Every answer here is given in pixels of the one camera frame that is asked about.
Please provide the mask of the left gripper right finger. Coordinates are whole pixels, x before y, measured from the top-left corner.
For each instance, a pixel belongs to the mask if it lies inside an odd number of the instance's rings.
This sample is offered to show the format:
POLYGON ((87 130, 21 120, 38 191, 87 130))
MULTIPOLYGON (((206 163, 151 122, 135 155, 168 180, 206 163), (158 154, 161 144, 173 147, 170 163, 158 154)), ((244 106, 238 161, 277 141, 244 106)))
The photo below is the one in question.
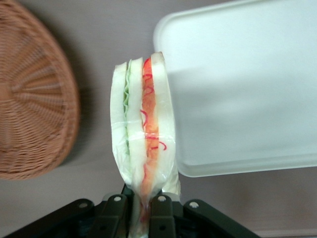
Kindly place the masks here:
POLYGON ((175 238, 175 221, 172 200, 167 195, 157 195, 150 202, 149 238, 175 238))

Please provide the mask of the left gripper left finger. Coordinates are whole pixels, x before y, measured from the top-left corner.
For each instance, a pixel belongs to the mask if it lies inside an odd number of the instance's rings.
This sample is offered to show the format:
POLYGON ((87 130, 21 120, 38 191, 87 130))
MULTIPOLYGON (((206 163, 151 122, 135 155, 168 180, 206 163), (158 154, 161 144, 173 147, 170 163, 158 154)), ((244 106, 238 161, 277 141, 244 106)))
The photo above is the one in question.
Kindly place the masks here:
POLYGON ((124 194, 106 194, 101 208, 95 220, 96 236, 98 238, 126 238, 128 236, 128 197, 124 194))

